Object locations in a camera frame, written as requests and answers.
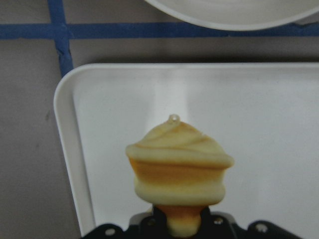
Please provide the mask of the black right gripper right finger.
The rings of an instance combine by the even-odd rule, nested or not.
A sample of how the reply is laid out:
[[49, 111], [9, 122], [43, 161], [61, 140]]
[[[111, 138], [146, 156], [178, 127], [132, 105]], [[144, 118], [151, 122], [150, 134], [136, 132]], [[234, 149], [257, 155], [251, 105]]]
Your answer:
[[240, 227], [231, 214], [201, 212], [201, 225], [195, 239], [299, 239], [300, 237], [269, 221], [257, 220], [246, 229]]

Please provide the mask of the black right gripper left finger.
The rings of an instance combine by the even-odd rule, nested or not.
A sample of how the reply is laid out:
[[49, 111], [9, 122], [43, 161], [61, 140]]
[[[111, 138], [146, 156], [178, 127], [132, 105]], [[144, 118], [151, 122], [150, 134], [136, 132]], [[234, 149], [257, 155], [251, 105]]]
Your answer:
[[170, 239], [166, 215], [158, 208], [132, 216], [126, 230], [116, 224], [102, 224], [86, 235], [84, 239]]

